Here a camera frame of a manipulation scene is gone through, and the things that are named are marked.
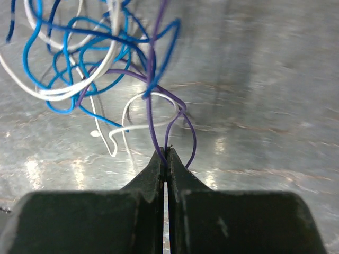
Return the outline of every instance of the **scratched metal surface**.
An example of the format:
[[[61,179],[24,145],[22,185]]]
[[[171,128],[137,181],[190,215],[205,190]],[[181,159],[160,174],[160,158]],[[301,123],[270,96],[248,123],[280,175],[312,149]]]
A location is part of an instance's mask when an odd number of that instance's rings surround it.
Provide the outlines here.
[[[19,52],[31,31],[19,2],[13,42],[2,50],[27,80]],[[62,3],[63,17],[76,12],[76,2]],[[150,26],[157,2],[136,4],[139,17]],[[2,0],[1,7],[4,41],[9,1]],[[92,1],[91,13],[96,8]],[[161,82],[188,104],[198,135],[192,172],[213,189],[301,195],[329,253],[339,253],[338,13],[333,0],[173,0],[164,22],[182,17],[183,30]],[[159,56],[168,38],[157,43]],[[43,47],[35,43],[30,54],[37,75],[50,63]],[[100,85],[112,78],[102,78]],[[0,206],[11,208],[36,189],[119,189],[137,174],[123,147],[113,159],[101,139],[90,136],[92,119],[80,111],[71,116],[51,113],[2,68],[0,79]],[[105,115],[119,121],[127,100],[144,88],[124,78],[101,96]],[[155,104],[158,118],[170,114],[166,102],[155,99]],[[134,104],[131,116],[135,122],[145,121],[143,102]],[[103,128],[107,134],[109,128]],[[162,142],[165,129],[157,133]],[[128,136],[142,169],[154,150],[149,133]],[[182,121],[172,130],[171,144],[186,162],[192,137]],[[167,229],[165,253],[168,236]]]

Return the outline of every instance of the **wire bundle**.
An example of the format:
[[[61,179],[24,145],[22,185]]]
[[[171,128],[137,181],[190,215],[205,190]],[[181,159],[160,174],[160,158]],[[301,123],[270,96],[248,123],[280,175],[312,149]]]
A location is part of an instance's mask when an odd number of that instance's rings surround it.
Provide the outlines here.
[[[151,36],[149,36],[145,27],[135,17],[135,15],[129,11],[128,4],[130,3],[130,0],[124,0],[123,2],[121,2],[121,0],[106,0],[106,1],[100,0],[100,1],[106,3],[108,11],[103,13],[102,18],[99,21],[91,19],[87,16],[81,16],[84,0],[79,0],[79,7],[76,16],[70,19],[66,26],[62,26],[55,24],[54,22],[55,13],[61,2],[60,0],[55,0],[48,20],[45,20],[43,18],[44,5],[42,0],[34,0],[36,9],[33,5],[33,0],[24,0],[26,17],[33,29],[33,33],[30,36],[26,46],[24,47],[22,60],[25,73],[27,74],[29,79],[35,84],[35,89],[32,89],[29,86],[27,86],[16,76],[16,74],[11,70],[11,68],[4,60],[2,54],[0,54],[0,63],[3,65],[7,73],[23,90],[25,90],[27,93],[31,94],[36,98],[46,101],[47,106],[52,111],[59,114],[70,114],[75,108],[78,107],[85,114],[94,117],[97,130],[112,157],[115,157],[118,152],[118,143],[116,142],[114,135],[121,132],[123,135],[126,150],[130,158],[132,159],[135,167],[136,164],[128,147],[126,132],[136,129],[149,128],[155,150],[161,157],[164,164],[167,166],[167,161],[160,151],[160,147],[155,134],[155,127],[167,125],[164,145],[164,147],[167,148],[168,139],[170,135],[169,133],[173,123],[179,117],[181,116],[184,117],[193,134],[193,152],[191,158],[186,164],[186,167],[188,167],[191,164],[195,155],[197,139],[195,136],[193,126],[190,120],[185,115],[187,107],[182,100],[180,100],[178,97],[176,97],[166,89],[162,88],[158,84],[166,70],[171,54],[174,50],[174,46],[180,31],[181,26],[180,20],[179,19],[174,20],[162,32],[158,33],[163,15],[165,13],[165,9],[168,5],[168,0],[162,0],[158,15],[155,20],[153,32]],[[6,38],[7,42],[10,42],[15,27],[15,15],[14,15],[15,0],[11,1],[11,13],[12,13],[11,25],[10,31]],[[131,18],[133,22],[135,22],[138,25],[140,31],[144,34],[144,37],[146,37],[146,39],[135,38],[129,34],[129,18]],[[92,30],[77,28],[76,26],[78,22],[87,22],[88,24],[93,24],[95,25],[95,28]],[[41,28],[43,25],[47,26],[48,28],[47,33],[44,33],[42,31]],[[51,38],[51,33],[53,30],[63,32],[62,43],[56,42]],[[170,30],[174,30],[173,37],[170,41],[169,47],[167,49],[167,54],[163,62],[157,68],[156,61],[157,58],[154,49],[155,43],[158,39],[163,37]],[[79,43],[69,44],[73,34],[85,34],[87,36]],[[28,63],[29,51],[37,38],[43,40],[47,44],[47,50],[51,54],[53,54],[52,66],[55,72],[55,76],[47,84],[42,83],[41,80],[38,80],[32,74]],[[102,43],[103,41],[109,41],[110,45],[107,47],[100,46],[101,45],[100,43]],[[149,44],[148,57],[138,47],[138,44],[140,43]],[[106,56],[99,62],[86,62],[84,61],[84,54],[89,50],[105,51]],[[138,59],[142,65],[141,70],[137,65],[133,63],[132,53],[134,51],[137,53]],[[66,62],[66,68],[63,70],[59,70],[57,67],[57,62],[60,60],[61,57],[64,57]],[[111,68],[112,65],[117,61],[124,62],[126,64],[125,68],[124,69]],[[79,76],[81,77],[82,80],[80,82],[77,83],[74,82],[74,77],[72,74],[73,69],[75,69],[78,72]],[[101,76],[108,73],[120,74],[120,76],[113,83],[109,84],[107,87],[103,89],[98,89],[95,81]],[[96,113],[96,109],[93,102],[93,96],[99,95],[110,90],[124,77],[124,75],[128,75],[145,82],[146,90],[144,93],[138,94],[129,100],[129,102],[126,104],[123,110],[121,124],[118,124]],[[60,80],[65,84],[65,87],[53,88],[56,81]],[[169,119],[163,122],[154,123],[151,110],[152,96],[160,96],[162,98],[165,98],[173,105],[173,115]],[[83,99],[87,97],[89,97],[91,100],[93,112],[90,112],[82,105]],[[125,126],[124,119],[126,114],[128,113],[129,106],[134,100],[138,98],[142,98],[146,101],[148,124]],[[70,100],[70,108],[66,110],[57,109],[51,103],[57,101],[64,101],[67,99]],[[102,120],[116,127],[116,129],[110,131],[109,133],[109,138],[114,144],[113,152],[110,150],[110,147],[101,132],[98,120]]]

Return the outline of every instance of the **white cable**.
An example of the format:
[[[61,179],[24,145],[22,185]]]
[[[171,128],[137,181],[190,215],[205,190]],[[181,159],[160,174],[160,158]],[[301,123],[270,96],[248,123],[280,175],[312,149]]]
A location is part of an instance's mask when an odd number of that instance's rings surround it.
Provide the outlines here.
[[[143,96],[144,93],[145,93],[145,92],[142,92],[142,93],[140,93],[140,94],[134,96],[132,99],[130,99],[130,100],[127,102],[125,108],[123,109],[123,113],[122,113],[122,120],[121,120],[121,125],[122,125],[122,126],[124,126],[124,119],[125,119],[125,116],[126,116],[126,113],[127,113],[127,110],[128,110],[128,108],[129,108],[130,104],[131,104],[133,101],[135,101],[136,99],[142,98],[142,96]],[[161,93],[158,93],[158,92],[152,92],[151,94],[152,94],[152,95],[157,95],[157,96],[160,96],[160,97],[162,97],[162,98],[165,98],[165,99],[169,100],[169,101],[173,104],[173,109],[174,109],[174,110],[173,110],[173,115],[172,115],[170,118],[168,118],[168,119],[165,120],[165,121],[155,123],[155,124],[154,124],[154,127],[159,127],[159,126],[167,125],[167,124],[169,124],[170,122],[172,122],[172,121],[176,118],[177,113],[178,113],[178,111],[179,111],[178,104],[177,104],[173,99],[169,98],[168,96],[166,96],[166,95],[164,95],[164,94],[161,94]],[[110,131],[110,133],[108,134],[108,136],[109,136],[109,138],[112,140],[112,142],[113,142],[113,144],[114,144],[114,151],[113,151],[112,157],[115,157],[115,156],[117,155],[117,152],[118,152],[118,143],[117,143],[117,141],[114,139],[113,136],[114,136],[115,134],[119,133],[119,132],[122,132],[122,137],[123,137],[123,141],[124,141],[124,145],[125,145],[125,148],[126,148],[126,150],[127,150],[127,153],[128,153],[130,159],[131,159],[132,162],[133,162],[134,168],[137,168],[137,165],[136,165],[136,163],[135,163],[135,160],[134,160],[134,158],[133,158],[133,155],[132,155],[132,153],[130,152],[130,149],[129,149],[129,147],[128,147],[128,143],[127,143],[125,131],[126,131],[126,130],[130,130],[130,131],[131,131],[131,130],[148,129],[148,128],[149,128],[149,125],[148,125],[148,124],[141,124],[141,125],[124,126],[124,127],[117,128],[117,129],[115,129],[115,130]]]
[[[108,9],[109,9],[109,12],[110,12],[110,18],[112,19],[111,20],[112,32],[113,32],[114,35],[118,35],[119,30],[120,30],[119,20],[120,20],[121,2],[120,2],[120,0],[115,0],[115,3],[116,4],[113,6],[113,0],[107,1]],[[79,83],[76,83],[76,84],[74,84],[70,87],[61,88],[61,89],[54,89],[54,90],[41,90],[39,93],[37,93],[33,89],[29,88],[24,82],[22,82],[19,79],[19,77],[7,65],[7,63],[6,63],[6,61],[3,58],[1,53],[0,53],[0,63],[3,65],[6,72],[12,77],[12,79],[24,91],[26,91],[27,93],[31,94],[32,96],[34,96],[38,99],[42,99],[44,101],[56,102],[56,101],[63,101],[65,99],[72,97],[73,95],[77,94],[82,89],[84,89],[86,86],[88,86],[90,83],[92,83],[95,78],[102,76],[110,68],[110,66],[111,66],[111,64],[112,64],[112,62],[115,58],[116,51],[117,51],[117,43],[116,43],[115,40],[112,40],[111,45],[110,45],[109,50],[108,50],[108,53],[105,56],[104,60],[98,66],[96,71],[88,79],[82,80]],[[58,93],[63,93],[63,94],[56,95],[56,96],[50,96],[50,95],[47,95],[48,92],[50,92],[50,94],[58,94]]]
[[[76,17],[80,16],[81,10],[82,10],[82,6],[84,4],[84,0],[79,0],[79,7],[78,7],[78,11],[76,13]],[[29,5],[29,0],[24,0],[24,6],[25,6],[25,12],[26,12],[26,17],[28,19],[29,24],[31,25],[32,29],[34,30],[37,27],[37,23],[35,22],[34,16],[31,12],[30,9],[30,5]],[[99,21],[99,23],[103,23],[105,21],[105,19],[101,19]],[[72,27],[74,28],[77,24],[77,21],[72,25]],[[99,25],[97,25],[93,31],[96,31],[100,28]],[[62,50],[64,48],[64,45],[62,43],[56,42],[55,40],[53,40],[52,38],[48,37],[44,32],[40,31],[39,32],[39,38],[41,40],[43,40],[45,43],[49,44],[51,47],[56,48],[58,50]],[[73,51],[76,50],[82,46],[84,46],[86,43],[88,43],[90,41],[90,39],[93,37],[93,35],[89,34],[87,35],[81,42],[76,43],[76,44],[71,44],[67,46],[67,50],[68,51]]]

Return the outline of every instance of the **white spot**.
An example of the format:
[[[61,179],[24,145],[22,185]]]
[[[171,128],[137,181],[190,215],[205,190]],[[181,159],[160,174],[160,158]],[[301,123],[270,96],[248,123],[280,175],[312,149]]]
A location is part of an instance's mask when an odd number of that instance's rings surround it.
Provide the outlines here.
[[[91,131],[90,135],[91,135],[92,137],[100,137],[100,133],[99,133],[99,131],[97,131],[97,130]]]

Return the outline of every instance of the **gray table surface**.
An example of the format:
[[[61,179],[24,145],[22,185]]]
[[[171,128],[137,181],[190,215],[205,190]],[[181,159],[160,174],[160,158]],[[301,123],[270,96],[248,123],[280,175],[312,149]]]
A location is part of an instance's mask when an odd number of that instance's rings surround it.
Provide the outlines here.
[[[3,41],[9,2],[1,1]],[[91,14],[99,14],[99,4],[89,2]],[[66,15],[74,15],[76,5],[77,1],[64,1],[61,19],[67,22]],[[151,29],[158,1],[139,1],[134,8]],[[183,29],[160,83],[188,105],[198,136],[190,170],[212,189],[299,194],[309,205],[329,253],[339,253],[338,14],[334,0],[172,0],[164,24],[178,16]],[[21,1],[16,17],[12,43],[1,50],[28,82],[21,52],[31,30]],[[159,62],[169,38],[157,42]],[[88,57],[100,59],[100,54]],[[30,63],[37,76],[51,63],[41,41],[33,45]],[[107,75],[98,85],[113,78]],[[78,110],[68,116],[50,112],[3,68],[0,79],[2,207],[11,208],[24,194],[38,189],[119,189],[153,154],[148,130],[129,133],[139,168],[135,170],[123,146],[113,159],[102,140],[90,135],[95,130],[92,118]],[[119,121],[127,100],[144,89],[145,84],[125,77],[101,96],[105,115]],[[170,115],[167,102],[155,98],[154,104],[158,119]],[[133,121],[145,123],[145,113],[145,103],[135,102]],[[107,135],[111,127],[102,126]],[[164,133],[165,128],[157,129],[160,143]],[[170,143],[186,162],[192,135],[182,120],[173,127]],[[168,229],[164,242],[168,253]]]

